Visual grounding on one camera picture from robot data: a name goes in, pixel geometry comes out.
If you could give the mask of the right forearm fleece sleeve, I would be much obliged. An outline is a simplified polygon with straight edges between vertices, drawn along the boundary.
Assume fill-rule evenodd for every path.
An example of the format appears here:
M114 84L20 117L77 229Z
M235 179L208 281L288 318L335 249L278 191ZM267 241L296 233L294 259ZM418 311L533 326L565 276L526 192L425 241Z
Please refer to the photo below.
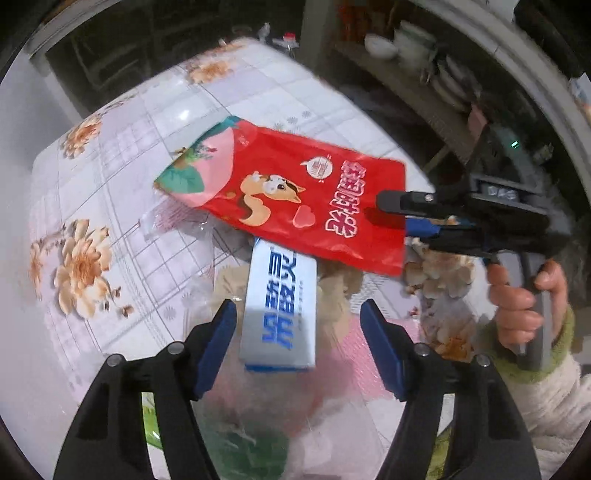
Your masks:
M571 354L575 316L565 314L550 363L540 371L518 368L512 352L497 339L496 324L480 328L479 345L495 364L525 422L541 477L549 479L573 451L590 422L590 377Z

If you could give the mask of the right hand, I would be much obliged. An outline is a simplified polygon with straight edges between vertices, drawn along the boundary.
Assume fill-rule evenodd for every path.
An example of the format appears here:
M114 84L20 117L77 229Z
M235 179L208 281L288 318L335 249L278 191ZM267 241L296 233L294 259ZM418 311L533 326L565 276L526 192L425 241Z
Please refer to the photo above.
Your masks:
M494 321L499 342L511 349L532 341L544 323L543 316L533 310L535 295L524 288L512 287L509 284L509 272L502 265L490 264L487 277L490 284L489 299L497 307ZM556 261L548 260L534 284L538 290L550 293L553 340L556 340L568 307L568 285L564 270Z

